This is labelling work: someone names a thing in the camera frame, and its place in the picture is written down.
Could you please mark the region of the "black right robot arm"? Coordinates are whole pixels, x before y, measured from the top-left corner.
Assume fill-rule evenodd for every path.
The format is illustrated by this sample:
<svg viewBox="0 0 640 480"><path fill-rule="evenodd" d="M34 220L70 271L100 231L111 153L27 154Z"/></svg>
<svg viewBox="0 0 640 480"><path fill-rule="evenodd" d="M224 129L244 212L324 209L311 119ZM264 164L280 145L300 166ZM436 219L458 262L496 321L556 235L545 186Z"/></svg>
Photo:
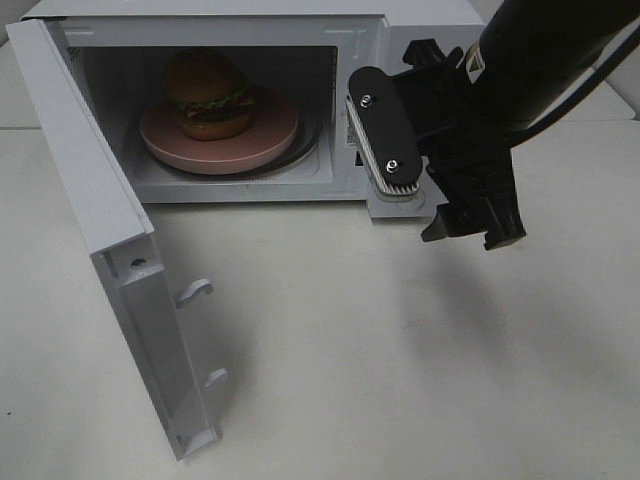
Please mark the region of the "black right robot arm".
<svg viewBox="0 0 640 480"><path fill-rule="evenodd" d="M493 250L523 238L512 150L638 47L638 19L635 1L506 1L468 49L414 40L405 72L354 71L348 118L379 195L407 200L427 174L445 202L424 241L479 233Z"/></svg>

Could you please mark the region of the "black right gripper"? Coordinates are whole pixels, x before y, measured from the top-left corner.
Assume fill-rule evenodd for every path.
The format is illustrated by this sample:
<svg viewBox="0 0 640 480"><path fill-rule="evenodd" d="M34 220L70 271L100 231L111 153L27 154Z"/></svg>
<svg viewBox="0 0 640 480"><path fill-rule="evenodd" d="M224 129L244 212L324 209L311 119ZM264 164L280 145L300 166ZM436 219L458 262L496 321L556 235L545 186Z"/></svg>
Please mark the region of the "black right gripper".
<svg viewBox="0 0 640 480"><path fill-rule="evenodd" d="M408 70L389 75L365 66L348 81L347 97L396 95L423 161L421 180L443 195L423 242L456 236L456 225L485 225L486 250L510 246L527 233L515 193L511 148L502 125L472 103L461 48L444 53L433 39L413 40L402 58Z"/></svg>

